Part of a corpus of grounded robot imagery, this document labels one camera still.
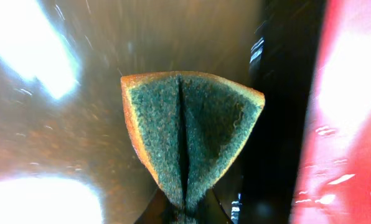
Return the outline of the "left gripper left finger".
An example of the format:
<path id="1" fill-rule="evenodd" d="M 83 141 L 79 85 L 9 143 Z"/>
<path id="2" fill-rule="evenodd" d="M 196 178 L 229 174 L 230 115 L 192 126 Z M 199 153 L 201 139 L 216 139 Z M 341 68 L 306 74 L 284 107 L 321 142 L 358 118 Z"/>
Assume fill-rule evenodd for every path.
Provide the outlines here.
<path id="1" fill-rule="evenodd" d="M 177 221 L 176 207 L 164 192 L 157 188 L 154 196 L 134 224 L 170 224 Z"/>

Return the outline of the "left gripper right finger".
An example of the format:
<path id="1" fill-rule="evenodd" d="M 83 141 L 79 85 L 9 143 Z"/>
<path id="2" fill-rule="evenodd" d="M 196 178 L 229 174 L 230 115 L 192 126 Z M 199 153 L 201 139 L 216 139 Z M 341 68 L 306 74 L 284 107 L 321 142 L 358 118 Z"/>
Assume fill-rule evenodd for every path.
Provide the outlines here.
<path id="1" fill-rule="evenodd" d="M 212 189 L 198 203 L 197 220 L 201 224 L 232 224 Z"/>

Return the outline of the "green sponge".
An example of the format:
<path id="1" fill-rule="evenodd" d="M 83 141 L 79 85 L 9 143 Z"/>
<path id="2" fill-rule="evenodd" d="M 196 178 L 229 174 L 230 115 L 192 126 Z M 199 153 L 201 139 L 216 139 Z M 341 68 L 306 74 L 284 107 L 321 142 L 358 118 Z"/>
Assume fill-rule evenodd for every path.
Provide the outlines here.
<path id="1" fill-rule="evenodd" d="M 173 206 L 194 216 L 247 143 L 264 94 L 193 71 L 128 75 L 121 89 L 137 156 Z"/>

